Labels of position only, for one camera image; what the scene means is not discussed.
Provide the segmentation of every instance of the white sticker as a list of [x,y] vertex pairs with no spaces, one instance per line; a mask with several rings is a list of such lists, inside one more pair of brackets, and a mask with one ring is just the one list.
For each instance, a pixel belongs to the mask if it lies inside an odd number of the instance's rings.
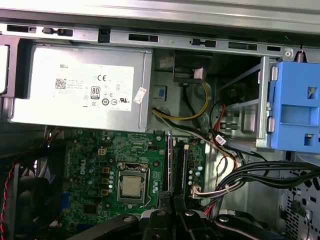
[[219,134],[215,137],[215,140],[221,145],[223,146],[227,141],[222,137],[220,136]]
[[131,66],[60,64],[52,97],[84,108],[131,111],[134,70]]
[[144,89],[143,87],[140,87],[138,92],[136,93],[133,101],[137,104],[141,104],[142,99],[144,98],[145,94],[146,94],[147,90]]

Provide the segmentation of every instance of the blue plastic latch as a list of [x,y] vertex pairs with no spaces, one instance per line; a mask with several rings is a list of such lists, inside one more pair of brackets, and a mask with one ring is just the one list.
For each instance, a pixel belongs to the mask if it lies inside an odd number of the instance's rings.
[[284,61],[274,81],[273,149],[320,153],[320,64]]

